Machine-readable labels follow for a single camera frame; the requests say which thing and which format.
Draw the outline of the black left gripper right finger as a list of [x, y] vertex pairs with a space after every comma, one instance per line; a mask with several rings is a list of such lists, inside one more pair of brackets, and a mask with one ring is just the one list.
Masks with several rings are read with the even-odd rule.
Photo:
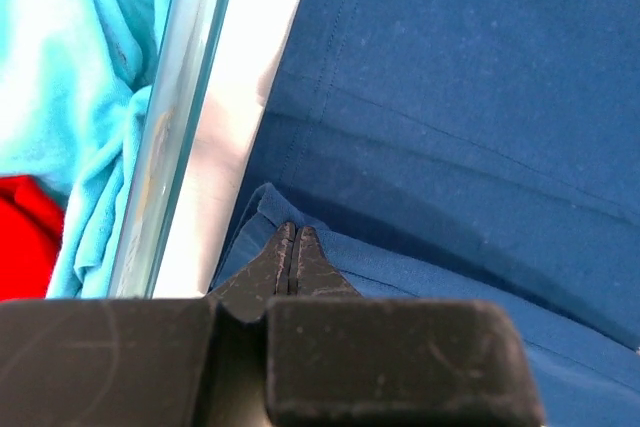
[[311, 226], [302, 227], [294, 241], [294, 295], [361, 296], [326, 258], [317, 232]]

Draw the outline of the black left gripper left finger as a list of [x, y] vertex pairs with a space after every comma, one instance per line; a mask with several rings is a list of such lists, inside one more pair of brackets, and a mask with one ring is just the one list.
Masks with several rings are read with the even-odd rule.
[[279, 226], [262, 251], [208, 298], [240, 322], [258, 322], [271, 297], [288, 294], [295, 239], [294, 223]]

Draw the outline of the dark blue t shirt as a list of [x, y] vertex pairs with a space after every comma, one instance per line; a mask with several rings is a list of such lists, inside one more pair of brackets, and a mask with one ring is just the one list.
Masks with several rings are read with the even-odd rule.
[[637, 425], [639, 0], [300, 0], [215, 282], [289, 220], [501, 305], [550, 425]]

